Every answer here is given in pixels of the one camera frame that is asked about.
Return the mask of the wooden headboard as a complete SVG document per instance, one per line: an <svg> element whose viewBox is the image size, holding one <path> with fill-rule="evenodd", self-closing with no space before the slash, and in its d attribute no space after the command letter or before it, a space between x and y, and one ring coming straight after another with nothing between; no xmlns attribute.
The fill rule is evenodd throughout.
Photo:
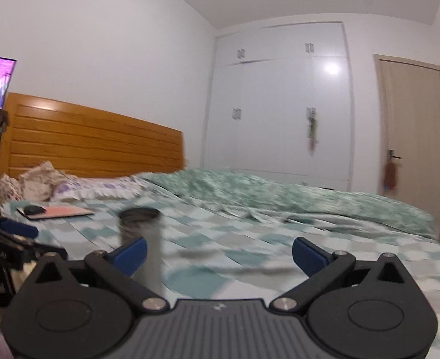
<svg viewBox="0 0 440 359"><path fill-rule="evenodd" d="M38 96L10 93L0 176L46 161L79 177L173 173L185 166L183 134L150 121Z"/></svg>

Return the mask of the stainless steel cup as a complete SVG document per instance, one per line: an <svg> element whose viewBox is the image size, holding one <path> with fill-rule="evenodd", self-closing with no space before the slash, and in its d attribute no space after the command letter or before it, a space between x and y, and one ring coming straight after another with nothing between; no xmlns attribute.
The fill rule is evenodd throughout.
<svg viewBox="0 0 440 359"><path fill-rule="evenodd" d="M162 213L155 208L136 207L121 211L118 218L121 246L125 249L115 265L133 280L161 295Z"/></svg>

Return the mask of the green hanging ornament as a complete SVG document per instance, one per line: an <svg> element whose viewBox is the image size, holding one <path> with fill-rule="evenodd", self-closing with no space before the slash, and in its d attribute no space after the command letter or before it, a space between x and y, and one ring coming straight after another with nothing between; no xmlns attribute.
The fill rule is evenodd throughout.
<svg viewBox="0 0 440 359"><path fill-rule="evenodd" d="M308 139L309 139L309 153L314 154L317 147L317 110L313 107L307 108L307 119L309 122Z"/></svg>

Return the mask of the green floral quilt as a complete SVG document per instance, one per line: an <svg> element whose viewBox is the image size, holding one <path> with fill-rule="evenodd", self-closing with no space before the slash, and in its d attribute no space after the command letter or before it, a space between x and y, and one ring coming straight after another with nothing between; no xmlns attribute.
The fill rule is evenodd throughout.
<svg viewBox="0 0 440 359"><path fill-rule="evenodd" d="M423 238L439 238L434 218L429 213L378 194L333 191L207 169L185 169L170 174L140 173L133 178L195 205L345 216Z"/></svg>

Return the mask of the brown tassel on door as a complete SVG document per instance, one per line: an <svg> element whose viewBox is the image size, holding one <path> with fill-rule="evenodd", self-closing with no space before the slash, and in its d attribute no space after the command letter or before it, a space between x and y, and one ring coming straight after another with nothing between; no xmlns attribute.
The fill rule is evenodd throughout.
<svg viewBox="0 0 440 359"><path fill-rule="evenodd" d="M382 188L386 195L396 195L399 179L400 156L394 154L394 150L388 149L386 162L383 168Z"/></svg>

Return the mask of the crumpled beige cloth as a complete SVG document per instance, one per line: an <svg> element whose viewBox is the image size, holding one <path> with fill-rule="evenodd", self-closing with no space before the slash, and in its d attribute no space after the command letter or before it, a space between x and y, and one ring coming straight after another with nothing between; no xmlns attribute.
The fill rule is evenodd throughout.
<svg viewBox="0 0 440 359"><path fill-rule="evenodd" d="M70 177L55 169L50 161L29 169L17 178L3 174L0 177L0 204L10 201L49 201L55 189Z"/></svg>

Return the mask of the purple floral pillow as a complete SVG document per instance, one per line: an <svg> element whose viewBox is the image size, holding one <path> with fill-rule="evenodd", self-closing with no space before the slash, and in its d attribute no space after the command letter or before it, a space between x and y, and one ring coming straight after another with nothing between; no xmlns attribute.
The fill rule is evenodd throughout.
<svg viewBox="0 0 440 359"><path fill-rule="evenodd" d="M129 177L76 177L59 184L52 192L51 201L82 201L90 199L134 199L147 190L142 182Z"/></svg>

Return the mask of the beige door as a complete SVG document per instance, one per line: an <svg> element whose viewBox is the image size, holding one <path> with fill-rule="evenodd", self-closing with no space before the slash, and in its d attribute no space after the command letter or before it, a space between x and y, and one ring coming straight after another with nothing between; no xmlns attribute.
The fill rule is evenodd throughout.
<svg viewBox="0 0 440 359"><path fill-rule="evenodd" d="M440 66L375 55L381 109L378 191L434 218L440 241ZM387 150L400 156L396 195L383 192Z"/></svg>

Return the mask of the checkered green bed sheet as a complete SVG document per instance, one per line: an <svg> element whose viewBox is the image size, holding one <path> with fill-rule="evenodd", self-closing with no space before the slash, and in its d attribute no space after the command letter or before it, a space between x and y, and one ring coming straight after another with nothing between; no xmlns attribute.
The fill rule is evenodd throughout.
<svg viewBox="0 0 440 359"><path fill-rule="evenodd" d="M430 349L440 358L440 244L430 231L389 216L265 211L183 201L169 194L138 199L89 199L89 216L40 220L42 243L63 247L79 260L93 250L120 245L122 211L147 207L161 213L160 293L179 298L272 300L305 279L292 258L295 238L361 260L398 255L435 311L439 330Z"/></svg>

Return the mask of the white wardrobe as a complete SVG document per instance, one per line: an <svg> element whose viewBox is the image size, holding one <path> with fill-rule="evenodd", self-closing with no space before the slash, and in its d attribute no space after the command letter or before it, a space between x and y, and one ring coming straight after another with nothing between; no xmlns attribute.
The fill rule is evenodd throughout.
<svg viewBox="0 0 440 359"><path fill-rule="evenodd" d="M307 108L317 110L309 153ZM202 165L348 191L352 94L340 22L286 24L217 39Z"/></svg>

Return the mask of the black computer mouse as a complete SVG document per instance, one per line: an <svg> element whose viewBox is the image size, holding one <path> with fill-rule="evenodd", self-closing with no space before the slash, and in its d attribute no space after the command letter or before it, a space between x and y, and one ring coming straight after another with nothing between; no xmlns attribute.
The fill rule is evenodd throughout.
<svg viewBox="0 0 440 359"><path fill-rule="evenodd" d="M24 215L35 216L39 214L44 214L46 212L46 209L42 206L28 205L24 207L22 211Z"/></svg>

